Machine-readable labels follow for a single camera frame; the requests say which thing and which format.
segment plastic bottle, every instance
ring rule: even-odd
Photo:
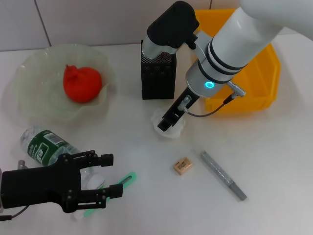
[[[43,166],[55,163],[60,154],[80,152],[53,132],[44,130],[38,126],[32,126],[23,133],[20,139],[20,146],[26,154]],[[82,189],[97,189],[102,188],[104,185],[103,177],[95,173],[92,167],[81,169],[80,173]]]

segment green label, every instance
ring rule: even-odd
[[[43,166],[47,166],[52,155],[62,146],[68,144],[51,131],[38,133],[29,143],[28,155]]]

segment white table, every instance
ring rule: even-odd
[[[104,210],[75,222],[52,203],[34,205],[0,223],[3,235],[304,235],[313,234],[313,43],[300,35],[278,36],[282,62],[277,100],[263,112],[186,118],[181,138],[160,138],[150,124],[156,108],[173,102],[141,99],[140,45],[97,47],[116,71],[106,115],[50,128],[81,150],[113,153],[114,166],[98,168],[108,184],[129,172],[138,179]],[[5,86],[34,51],[0,53],[0,167],[18,159],[38,166],[19,149],[27,127],[9,116]],[[185,89],[190,52],[178,53],[176,97]],[[193,111],[200,112],[201,103]],[[192,153],[211,154],[248,198],[241,202]],[[183,176],[173,164],[187,156],[194,167]],[[6,210],[7,214],[19,209]]]

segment yellow plastic bin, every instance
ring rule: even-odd
[[[200,23],[198,30],[213,37],[233,12],[234,9],[196,10]],[[279,74],[280,62],[270,44],[232,79],[246,91],[246,95],[225,105],[219,112],[251,112],[268,108],[277,96]],[[232,90],[224,86],[215,96],[206,99],[206,110],[217,109],[231,93]]]

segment plastic bowl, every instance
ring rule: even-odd
[[[98,70],[104,85],[98,97],[83,104],[70,100],[63,89],[66,65]],[[63,44],[40,50],[28,57],[17,68],[14,84],[19,107],[27,118],[69,121],[103,105],[107,86],[114,78],[106,55],[89,46]]]

